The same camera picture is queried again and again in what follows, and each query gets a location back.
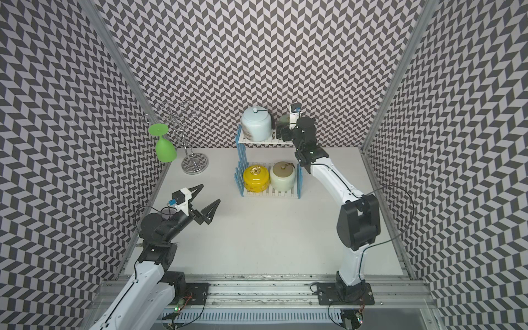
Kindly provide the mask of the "cream tea canister tan lid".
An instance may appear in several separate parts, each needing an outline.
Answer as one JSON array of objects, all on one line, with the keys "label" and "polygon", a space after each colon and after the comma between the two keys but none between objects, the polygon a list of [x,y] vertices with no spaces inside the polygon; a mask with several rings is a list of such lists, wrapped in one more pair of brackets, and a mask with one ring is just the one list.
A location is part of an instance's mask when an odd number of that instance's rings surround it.
[{"label": "cream tea canister tan lid", "polygon": [[277,162],[270,172],[270,184],[275,191],[287,192],[294,188],[296,167],[291,162]]}]

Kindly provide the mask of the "yellow ceramic tea canister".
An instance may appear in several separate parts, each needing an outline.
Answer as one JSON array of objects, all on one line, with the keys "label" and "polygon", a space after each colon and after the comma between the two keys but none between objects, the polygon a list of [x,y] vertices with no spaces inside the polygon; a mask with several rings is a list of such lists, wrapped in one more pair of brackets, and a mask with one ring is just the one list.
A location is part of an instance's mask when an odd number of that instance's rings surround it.
[{"label": "yellow ceramic tea canister", "polygon": [[261,193],[269,188],[270,174],[265,166],[252,165],[243,172],[243,183],[247,191]]}]

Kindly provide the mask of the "green small tea canister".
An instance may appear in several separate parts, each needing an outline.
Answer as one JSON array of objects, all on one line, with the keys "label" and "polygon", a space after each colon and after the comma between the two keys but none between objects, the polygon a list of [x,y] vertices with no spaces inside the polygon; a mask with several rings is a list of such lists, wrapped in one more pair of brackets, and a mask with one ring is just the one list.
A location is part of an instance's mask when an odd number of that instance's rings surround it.
[{"label": "green small tea canister", "polygon": [[283,129],[285,127],[287,128],[290,127],[290,115],[289,114],[282,115],[276,122],[277,129]]}]

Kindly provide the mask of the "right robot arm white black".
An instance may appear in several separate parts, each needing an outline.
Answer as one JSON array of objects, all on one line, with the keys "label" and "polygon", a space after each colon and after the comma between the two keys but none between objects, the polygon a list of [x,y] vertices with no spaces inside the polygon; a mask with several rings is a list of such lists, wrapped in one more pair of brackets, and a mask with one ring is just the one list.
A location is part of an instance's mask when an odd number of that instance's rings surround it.
[{"label": "right robot arm white black", "polygon": [[293,143],[298,164],[326,188],[340,207],[336,231],[345,253],[335,287],[341,301],[355,303],[367,293],[362,277],[365,252],[381,233],[378,199],[359,191],[339,172],[316,140],[314,119],[301,117],[294,124],[279,121],[276,137]]}]

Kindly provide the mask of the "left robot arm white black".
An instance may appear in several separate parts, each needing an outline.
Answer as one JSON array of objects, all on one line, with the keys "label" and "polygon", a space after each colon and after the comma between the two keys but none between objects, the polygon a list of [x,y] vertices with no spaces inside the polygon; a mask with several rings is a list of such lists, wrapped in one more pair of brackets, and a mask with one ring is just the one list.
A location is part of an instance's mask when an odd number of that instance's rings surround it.
[{"label": "left robot arm white black", "polygon": [[188,284],[184,272],[170,269],[177,252],[174,238],[189,224],[210,224],[220,205],[215,200],[202,210],[192,202],[203,185],[182,188],[171,195],[168,205],[144,216],[137,223],[142,251],[133,274],[92,329],[150,329],[157,320],[176,320],[185,307],[205,305],[208,284]]}]

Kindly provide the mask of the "blue white slatted shelf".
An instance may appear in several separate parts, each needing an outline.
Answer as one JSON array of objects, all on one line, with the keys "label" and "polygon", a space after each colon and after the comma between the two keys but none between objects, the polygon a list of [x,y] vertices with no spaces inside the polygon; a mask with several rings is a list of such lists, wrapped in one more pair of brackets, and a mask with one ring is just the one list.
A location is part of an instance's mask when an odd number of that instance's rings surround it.
[{"label": "blue white slatted shelf", "polygon": [[271,162],[271,163],[269,162],[249,162],[247,158],[247,154],[246,154],[246,144],[251,144],[252,141],[249,141],[249,142],[244,141],[246,138],[244,137],[243,129],[241,125],[238,126],[236,133],[237,134],[236,134],[235,142],[236,142],[236,150],[237,150],[237,155],[238,155],[238,162],[236,165],[237,167],[235,168],[234,178],[235,178],[236,187],[238,188],[240,196],[259,197],[259,198],[273,197],[273,198],[281,198],[281,199],[285,199],[285,198],[300,199],[301,193],[302,193],[302,187],[303,187],[302,185],[303,184],[303,174],[302,174],[303,170],[297,166],[296,161],[294,161],[294,165],[296,166],[294,170],[296,181],[294,182],[294,186],[289,191],[286,191],[286,192],[277,191],[275,188],[272,187],[272,185],[270,185],[269,188],[263,192],[254,193],[246,189],[246,187],[244,186],[244,181],[243,181],[244,170],[246,170],[248,167],[253,166],[253,165],[260,165],[260,166],[265,166],[265,168],[268,169],[268,172],[271,173],[272,167],[274,166],[275,162]]}]

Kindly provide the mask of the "green plastic wine glass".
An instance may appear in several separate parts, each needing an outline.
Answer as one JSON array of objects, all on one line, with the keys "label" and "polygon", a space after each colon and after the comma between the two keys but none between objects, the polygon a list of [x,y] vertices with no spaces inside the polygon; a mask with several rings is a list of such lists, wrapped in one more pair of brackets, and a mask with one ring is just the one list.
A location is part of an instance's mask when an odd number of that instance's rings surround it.
[{"label": "green plastic wine glass", "polygon": [[148,128],[151,136],[159,138],[155,145],[155,152],[160,162],[169,163],[177,158],[177,150],[173,144],[165,138],[169,132],[169,127],[165,124],[154,124]]}]

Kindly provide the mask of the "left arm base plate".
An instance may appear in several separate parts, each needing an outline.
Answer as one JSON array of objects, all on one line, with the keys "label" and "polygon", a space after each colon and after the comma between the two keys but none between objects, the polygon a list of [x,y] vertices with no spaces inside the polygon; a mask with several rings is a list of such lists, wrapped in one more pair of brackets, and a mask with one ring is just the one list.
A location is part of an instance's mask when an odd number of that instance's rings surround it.
[{"label": "left arm base plate", "polygon": [[171,305],[203,306],[206,304],[210,284],[187,283],[184,289],[178,289]]}]

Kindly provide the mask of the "aluminium corner post left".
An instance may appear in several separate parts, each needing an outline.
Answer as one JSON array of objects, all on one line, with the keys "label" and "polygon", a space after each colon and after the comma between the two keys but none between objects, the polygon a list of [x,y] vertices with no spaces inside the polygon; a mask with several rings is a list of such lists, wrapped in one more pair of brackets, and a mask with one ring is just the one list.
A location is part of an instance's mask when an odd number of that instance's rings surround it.
[{"label": "aluminium corner post left", "polygon": [[78,1],[78,3],[81,6],[82,11],[86,14],[87,18],[89,19],[89,22],[96,31],[100,40],[103,42],[111,59],[114,61],[120,73],[122,74],[122,77],[128,84],[129,89],[135,96],[138,104],[141,107],[141,110],[143,110],[145,115],[147,116],[149,124],[158,124],[160,122],[158,115],[151,107],[141,86],[137,82],[135,75],[133,74],[128,63],[126,62],[121,50],[114,41],[114,38],[112,37],[111,33],[108,31],[107,25],[100,16],[100,13],[96,8],[94,1]]}]

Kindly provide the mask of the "aluminium corner post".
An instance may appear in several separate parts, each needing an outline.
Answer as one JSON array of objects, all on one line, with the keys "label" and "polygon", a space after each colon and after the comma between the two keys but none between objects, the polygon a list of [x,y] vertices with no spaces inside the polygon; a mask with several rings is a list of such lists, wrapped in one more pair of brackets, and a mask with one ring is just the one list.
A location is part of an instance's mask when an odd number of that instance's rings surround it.
[{"label": "aluminium corner post", "polygon": [[129,89],[135,96],[138,104],[141,107],[141,110],[143,110],[145,115],[147,116],[149,124],[158,124],[160,122],[158,115],[151,107],[141,86],[137,82],[135,75],[133,74],[128,63],[126,62],[121,50],[114,41],[114,38],[112,37],[111,33],[108,31],[107,25],[100,16],[100,13],[96,8],[94,1],[78,1],[78,3],[81,6],[82,11],[86,14],[87,18],[89,19],[89,22],[96,31],[100,40],[103,42],[111,59],[114,61],[120,73],[122,74],[122,77],[128,84]]},{"label": "aluminium corner post", "polygon": [[417,47],[419,46],[424,33],[426,32],[430,21],[433,19],[433,15],[439,5],[439,0],[427,0],[424,3],[423,10],[420,13],[416,26],[412,29],[410,38],[406,47],[403,51],[402,57],[398,66],[393,74],[393,78],[390,80],[390,84],[386,90],[386,93],[382,99],[379,109],[373,119],[372,125],[365,137],[364,143],[361,146],[361,152],[365,153],[371,146],[383,120],[386,116],[391,103],[398,91],[398,88],[404,78],[409,65],[413,59]]}]

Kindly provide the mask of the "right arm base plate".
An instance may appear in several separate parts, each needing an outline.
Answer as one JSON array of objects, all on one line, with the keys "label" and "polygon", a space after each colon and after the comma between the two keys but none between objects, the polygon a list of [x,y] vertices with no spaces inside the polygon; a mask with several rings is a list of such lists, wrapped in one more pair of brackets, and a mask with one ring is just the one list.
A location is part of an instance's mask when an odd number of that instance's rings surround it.
[{"label": "right arm base plate", "polygon": [[355,286],[341,287],[337,283],[316,282],[310,286],[312,293],[317,296],[319,305],[375,305],[374,295],[369,283]]}]

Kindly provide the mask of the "aluminium corner post right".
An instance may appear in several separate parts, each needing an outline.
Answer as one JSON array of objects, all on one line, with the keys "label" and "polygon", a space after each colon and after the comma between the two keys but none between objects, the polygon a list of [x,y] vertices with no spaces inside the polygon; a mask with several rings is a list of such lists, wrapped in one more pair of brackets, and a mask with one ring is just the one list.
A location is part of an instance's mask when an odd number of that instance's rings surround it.
[{"label": "aluminium corner post right", "polygon": [[373,119],[372,125],[365,137],[364,143],[361,146],[361,152],[365,153],[371,146],[383,120],[386,116],[391,103],[398,91],[398,88],[404,78],[409,65],[413,59],[417,47],[419,46],[424,33],[426,32],[430,21],[433,19],[433,15],[439,5],[439,0],[427,0],[424,3],[423,10],[420,13],[416,26],[412,29],[410,38],[406,47],[403,51],[402,57],[398,66],[393,74],[393,78],[390,80],[390,84],[386,90],[386,93],[382,99],[379,109]]}]

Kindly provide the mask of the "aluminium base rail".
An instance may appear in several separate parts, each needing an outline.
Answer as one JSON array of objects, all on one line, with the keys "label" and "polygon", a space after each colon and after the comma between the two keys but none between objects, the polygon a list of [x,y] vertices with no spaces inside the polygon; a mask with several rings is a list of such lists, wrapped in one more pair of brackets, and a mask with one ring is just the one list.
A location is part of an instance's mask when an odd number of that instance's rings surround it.
[{"label": "aluminium base rail", "polygon": [[188,283],[209,283],[206,304],[185,307],[176,322],[185,329],[199,324],[278,325],[315,324],[350,326],[353,317],[365,327],[404,322],[411,329],[445,329],[427,284],[404,276],[367,279],[375,305],[322,306],[310,290],[313,283],[336,282],[332,276],[311,275],[203,275]]}]

